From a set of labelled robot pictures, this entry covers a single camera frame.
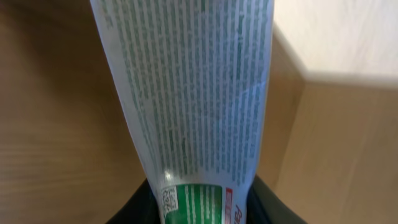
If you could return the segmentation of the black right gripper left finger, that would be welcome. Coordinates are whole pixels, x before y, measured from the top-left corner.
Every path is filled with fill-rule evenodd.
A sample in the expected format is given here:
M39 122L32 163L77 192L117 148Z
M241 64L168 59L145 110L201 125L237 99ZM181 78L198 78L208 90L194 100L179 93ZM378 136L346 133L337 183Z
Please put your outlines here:
M106 224L160 224L159 208L147 179Z

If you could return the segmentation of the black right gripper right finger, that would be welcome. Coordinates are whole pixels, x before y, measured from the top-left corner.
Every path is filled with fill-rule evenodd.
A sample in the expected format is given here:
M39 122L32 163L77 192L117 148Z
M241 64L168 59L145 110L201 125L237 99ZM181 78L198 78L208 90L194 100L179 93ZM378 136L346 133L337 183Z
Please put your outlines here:
M247 199L247 224L307 224L255 176Z

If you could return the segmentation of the white green box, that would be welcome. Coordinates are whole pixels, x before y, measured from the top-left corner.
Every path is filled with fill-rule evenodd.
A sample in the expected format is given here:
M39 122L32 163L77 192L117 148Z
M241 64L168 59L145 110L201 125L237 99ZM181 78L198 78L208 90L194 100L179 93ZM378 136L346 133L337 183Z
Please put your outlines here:
M246 223L268 90L269 0L91 2L162 223Z

